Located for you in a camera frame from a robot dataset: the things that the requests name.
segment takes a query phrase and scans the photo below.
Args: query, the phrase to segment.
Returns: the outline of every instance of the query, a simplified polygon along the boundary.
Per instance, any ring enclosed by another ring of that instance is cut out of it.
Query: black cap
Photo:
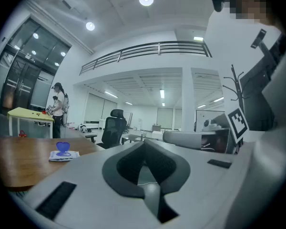
[[[54,86],[59,86],[60,88],[62,88],[61,84],[59,82],[55,83]]]

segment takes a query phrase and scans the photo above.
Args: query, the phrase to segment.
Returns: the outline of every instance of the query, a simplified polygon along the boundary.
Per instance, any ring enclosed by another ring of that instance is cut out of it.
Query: white ceiling
[[[139,0],[34,1],[92,50],[116,36],[151,27],[169,28],[177,31],[177,39],[192,40],[191,31],[203,34],[213,12],[211,0],[154,0],[149,7]],[[89,21],[95,30],[85,28]]]
[[[222,97],[222,87],[218,72],[192,69],[194,98],[196,107],[206,104],[202,109],[213,109],[223,105],[223,101],[213,101]],[[92,93],[104,94],[108,91],[119,97],[118,101],[134,105],[182,108],[182,69],[158,68],[111,74],[92,80],[86,84]],[[164,89],[165,98],[161,99],[160,89]]]

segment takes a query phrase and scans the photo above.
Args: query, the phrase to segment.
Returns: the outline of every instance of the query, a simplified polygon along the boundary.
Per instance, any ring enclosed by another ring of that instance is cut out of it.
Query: metal railing
[[[101,67],[103,65],[119,62],[121,60],[130,59],[134,57],[146,56],[164,53],[193,53],[201,54],[206,57],[212,57],[207,45],[204,42],[189,42],[189,41],[166,41],[166,42],[152,42],[140,44],[133,47],[124,48],[98,59],[95,59],[82,66],[80,75],[89,70]]]

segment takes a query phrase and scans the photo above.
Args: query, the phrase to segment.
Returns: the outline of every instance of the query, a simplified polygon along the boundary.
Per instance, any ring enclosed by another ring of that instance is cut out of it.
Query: table leg
[[[50,138],[53,138],[53,121],[50,122]]]
[[[10,121],[9,121],[10,136],[13,136],[12,118],[13,117],[10,116]]]
[[[19,133],[20,133],[20,120],[19,120],[19,118],[17,118],[17,129],[18,129],[18,136],[19,136]]]

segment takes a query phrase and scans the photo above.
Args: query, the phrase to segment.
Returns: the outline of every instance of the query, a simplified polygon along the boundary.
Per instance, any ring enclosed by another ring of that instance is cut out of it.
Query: white t-shirt
[[[56,106],[58,106],[58,101],[61,102],[61,107],[62,107],[62,104],[63,104],[63,101],[65,100],[65,95],[62,93],[62,92],[59,92],[59,93],[56,93],[56,96],[58,98],[58,100],[54,100],[54,108]],[[62,109],[58,109],[56,111],[53,111],[53,115],[54,116],[62,116]]]

